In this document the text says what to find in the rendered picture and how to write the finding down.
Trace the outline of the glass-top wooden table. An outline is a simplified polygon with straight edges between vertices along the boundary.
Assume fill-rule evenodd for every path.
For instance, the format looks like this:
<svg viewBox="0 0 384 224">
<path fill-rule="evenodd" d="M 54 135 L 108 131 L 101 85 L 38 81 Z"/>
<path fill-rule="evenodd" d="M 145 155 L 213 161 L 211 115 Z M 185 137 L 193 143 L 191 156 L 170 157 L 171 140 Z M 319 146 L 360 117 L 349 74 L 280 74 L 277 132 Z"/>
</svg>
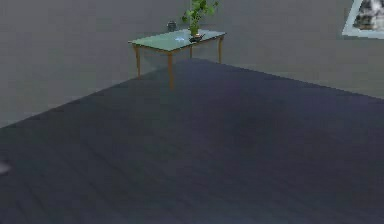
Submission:
<svg viewBox="0 0 384 224">
<path fill-rule="evenodd" d="M 222 43 L 226 32 L 211 31 L 211 30 L 198 30 L 198 34 L 205 34 L 201 41 L 191 43 L 191 37 L 188 29 L 177 30 L 174 32 L 167 32 L 154 36 L 144 37 L 136 40 L 129 41 L 135 52 L 137 76 L 141 77 L 141 56 L 140 50 L 142 48 L 151 49 L 167 55 L 167 68 L 169 76 L 169 86 L 174 87 L 173 75 L 173 55 L 183 49 L 189 50 L 189 57 L 193 57 L 193 48 L 202 43 L 209 41 L 218 41 L 218 62 L 222 62 Z"/>
</svg>

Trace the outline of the green house plant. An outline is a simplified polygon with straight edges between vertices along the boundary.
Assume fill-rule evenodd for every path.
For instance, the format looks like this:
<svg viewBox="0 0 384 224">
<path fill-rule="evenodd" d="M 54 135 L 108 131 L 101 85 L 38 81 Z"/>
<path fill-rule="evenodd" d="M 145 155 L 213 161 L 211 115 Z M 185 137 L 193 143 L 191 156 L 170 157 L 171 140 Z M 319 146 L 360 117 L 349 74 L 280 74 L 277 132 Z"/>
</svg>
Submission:
<svg viewBox="0 0 384 224">
<path fill-rule="evenodd" d="M 218 6 L 218 0 L 191 0 L 191 7 L 181 17 L 184 23 L 189 23 L 191 36 L 198 35 L 200 20 L 205 15 L 214 15 Z"/>
</svg>

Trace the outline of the white-framed wall picture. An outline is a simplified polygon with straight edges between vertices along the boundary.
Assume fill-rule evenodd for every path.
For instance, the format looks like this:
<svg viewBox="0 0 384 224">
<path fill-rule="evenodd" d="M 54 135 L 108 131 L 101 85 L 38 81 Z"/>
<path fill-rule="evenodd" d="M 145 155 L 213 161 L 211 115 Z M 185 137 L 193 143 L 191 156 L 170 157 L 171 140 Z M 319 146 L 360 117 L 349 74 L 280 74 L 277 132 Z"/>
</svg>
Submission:
<svg viewBox="0 0 384 224">
<path fill-rule="evenodd" d="M 342 35 L 384 40 L 384 0 L 353 0 Z"/>
</svg>

